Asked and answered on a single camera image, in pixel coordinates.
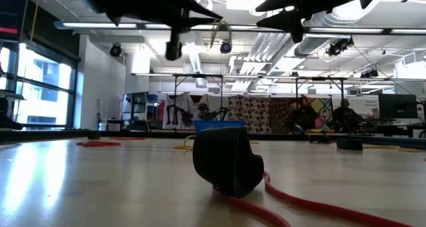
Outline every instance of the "security camera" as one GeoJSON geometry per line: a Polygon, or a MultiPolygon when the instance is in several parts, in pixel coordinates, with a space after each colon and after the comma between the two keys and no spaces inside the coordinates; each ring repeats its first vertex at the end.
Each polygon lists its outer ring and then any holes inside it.
{"type": "Polygon", "coordinates": [[[229,41],[223,41],[222,45],[220,46],[220,52],[222,54],[229,54],[232,51],[232,45],[229,41]]]}
{"type": "Polygon", "coordinates": [[[120,43],[114,43],[111,47],[111,50],[109,51],[111,56],[113,57],[119,57],[122,53],[121,44],[120,43]]]}

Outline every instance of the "room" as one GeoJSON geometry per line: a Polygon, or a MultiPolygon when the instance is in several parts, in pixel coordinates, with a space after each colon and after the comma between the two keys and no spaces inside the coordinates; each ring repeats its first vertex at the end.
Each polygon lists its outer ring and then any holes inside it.
{"type": "Polygon", "coordinates": [[[426,0],[168,1],[0,0],[0,226],[424,225],[426,0]]]}

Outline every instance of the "white wall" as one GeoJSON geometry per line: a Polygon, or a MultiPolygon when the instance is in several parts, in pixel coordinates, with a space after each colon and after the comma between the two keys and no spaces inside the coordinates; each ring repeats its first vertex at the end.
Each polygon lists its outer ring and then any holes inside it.
{"type": "Polygon", "coordinates": [[[124,84],[124,93],[148,91],[149,77],[135,77],[131,75],[133,67],[138,65],[137,63],[134,63],[135,61],[138,61],[137,58],[135,58],[135,54],[128,54],[126,56],[126,81],[124,84]]]}
{"type": "Polygon", "coordinates": [[[87,35],[80,37],[79,52],[74,126],[97,130],[97,99],[101,100],[102,119],[120,115],[126,68],[87,35]]]}

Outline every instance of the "red cable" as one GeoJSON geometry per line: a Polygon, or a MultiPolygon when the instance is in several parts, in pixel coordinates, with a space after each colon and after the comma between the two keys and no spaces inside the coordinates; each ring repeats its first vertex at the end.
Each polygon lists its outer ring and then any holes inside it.
{"type": "Polygon", "coordinates": [[[265,180],[265,189],[266,192],[271,194],[272,196],[287,202],[288,204],[293,204],[300,208],[305,208],[307,210],[313,210],[316,212],[320,212],[322,214],[329,214],[332,216],[336,216],[339,218],[343,218],[346,220],[351,220],[354,222],[358,222],[361,224],[365,224],[368,226],[386,226],[386,227],[409,227],[409,225],[402,224],[393,220],[388,220],[385,218],[372,216],[370,214],[365,214],[362,212],[349,210],[346,208],[342,208],[339,206],[333,206],[331,204],[323,204],[319,202],[314,202],[310,200],[304,200],[301,198],[297,198],[281,192],[277,190],[275,187],[271,185],[271,176],[269,173],[264,172],[264,180],[265,180]]]}
{"type": "Polygon", "coordinates": [[[235,197],[226,196],[224,194],[219,193],[217,190],[213,189],[213,196],[216,198],[219,198],[225,202],[227,202],[229,205],[239,208],[243,211],[246,211],[250,214],[253,214],[271,224],[273,224],[276,227],[291,227],[290,224],[287,222],[287,220],[284,220],[281,216],[278,214],[267,210],[261,206],[257,206],[255,204],[251,204],[245,200],[240,200],[235,197]]]}

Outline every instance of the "blue basket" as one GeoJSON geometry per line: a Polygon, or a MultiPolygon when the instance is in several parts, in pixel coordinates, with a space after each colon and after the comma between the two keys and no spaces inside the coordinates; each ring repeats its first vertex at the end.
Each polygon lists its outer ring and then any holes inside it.
{"type": "Polygon", "coordinates": [[[225,121],[225,120],[195,120],[195,134],[198,134],[201,130],[207,130],[211,128],[222,128],[231,126],[246,126],[244,121],[225,121]]]}

